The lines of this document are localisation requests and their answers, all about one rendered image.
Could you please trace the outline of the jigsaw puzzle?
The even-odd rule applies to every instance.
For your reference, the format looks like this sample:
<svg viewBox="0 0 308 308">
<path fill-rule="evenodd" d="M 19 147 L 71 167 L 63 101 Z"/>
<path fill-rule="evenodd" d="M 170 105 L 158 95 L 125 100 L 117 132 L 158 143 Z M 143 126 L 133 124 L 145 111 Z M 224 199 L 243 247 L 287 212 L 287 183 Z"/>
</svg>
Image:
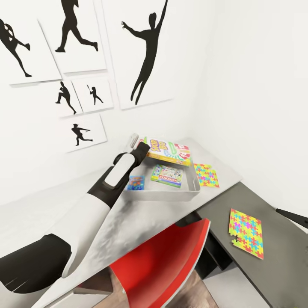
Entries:
<svg viewBox="0 0 308 308">
<path fill-rule="evenodd" d="M 216 171 L 209 170 L 212 166 L 203 164 L 194 164 L 195 172 L 198 177 L 200 186 L 219 188 Z"/>
<path fill-rule="evenodd" d="M 235 246 L 263 259 L 260 220 L 231 208 L 229 233 L 238 237 L 232 241 Z"/>
</svg>

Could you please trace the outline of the board game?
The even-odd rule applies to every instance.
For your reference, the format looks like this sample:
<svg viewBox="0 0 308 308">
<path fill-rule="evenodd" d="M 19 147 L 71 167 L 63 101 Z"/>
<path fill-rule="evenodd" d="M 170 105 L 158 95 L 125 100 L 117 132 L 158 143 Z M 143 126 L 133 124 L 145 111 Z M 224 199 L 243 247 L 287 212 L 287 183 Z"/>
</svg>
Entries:
<svg viewBox="0 0 308 308">
<path fill-rule="evenodd" d="M 160 182 L 174 187 L 181 187 L 184 171 L 160 164 L 156 164 L 152 172 L 152 181 Z"/>
<path fill-rule="evenodd" d="M 187 146 L 163 141 L 160 139 L 154 139 L 151 137 L 145 137 L 139 142 L 144 142 L 150 149 L 146 154 L 147 157 L 157 158 L 171 163 L 177 163 L 184 166 L 190 166 L 192 164 L 192 158 L 190 148 Z"/>
<path fill-rule="evenodd" d="M 130 176 L 127 190 L 144 190 L 144 176 Z"/>
</svg>

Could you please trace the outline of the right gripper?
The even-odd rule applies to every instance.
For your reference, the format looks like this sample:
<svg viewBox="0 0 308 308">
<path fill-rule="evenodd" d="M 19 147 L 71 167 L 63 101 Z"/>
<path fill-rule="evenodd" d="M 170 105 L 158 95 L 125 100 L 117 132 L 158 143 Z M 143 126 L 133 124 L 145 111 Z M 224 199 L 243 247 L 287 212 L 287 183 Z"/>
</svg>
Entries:
<svg viewBox="0 0 308 308">
<path fill-rule="evenodd" d="M 299 225 L 308 228 L 308 217 L 305 216 L 300 216 L 298 214 L 291 213 L 289 211 L 281 210 L 281 209 L 276 209 L 276 212 L 280 213 L 281 215 L 285 216 L 289 220 L 292 220 Z"/>
</svg>

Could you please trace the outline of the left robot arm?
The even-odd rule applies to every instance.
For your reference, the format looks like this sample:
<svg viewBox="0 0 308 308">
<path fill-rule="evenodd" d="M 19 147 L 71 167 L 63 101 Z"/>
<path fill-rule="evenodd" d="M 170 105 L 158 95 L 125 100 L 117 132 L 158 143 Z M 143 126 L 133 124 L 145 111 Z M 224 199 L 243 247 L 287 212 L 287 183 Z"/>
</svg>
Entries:
<svg viewBox="0 0 308 308">
<path fill-rule="evenodd" d="M 79 202 L 38 241 L 0 258 L 0 308 L 32 308 L 59 279 L 70 276 L 85 258 L 132 170 L 150 146 L 134 133 L 107 171 Z"/>
</svg>

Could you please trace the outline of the toy box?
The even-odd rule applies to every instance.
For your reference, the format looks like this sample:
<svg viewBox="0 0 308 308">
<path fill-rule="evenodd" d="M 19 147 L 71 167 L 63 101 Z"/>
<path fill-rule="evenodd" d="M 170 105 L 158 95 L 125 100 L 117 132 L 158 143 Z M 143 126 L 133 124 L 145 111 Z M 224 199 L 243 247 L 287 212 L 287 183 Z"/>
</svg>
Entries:
<svg viewBox="0 0 308 308">
<path fill-rule="evenodd" d="M 183 170 L 181 187 L 174 187 L 152 181 L 152 172 L 156 164 Z M 127 201 L 191 201 L 201 192 L 200 183 L 193 163 L 190 166 L 184 166 L 146 156 L 145 159 L 132 170 L 130 176 L 144 176 L 144 190 L 127 190 L 127 183 L 123 192 L 120 194 L 123 200 Z"/>
</svg>

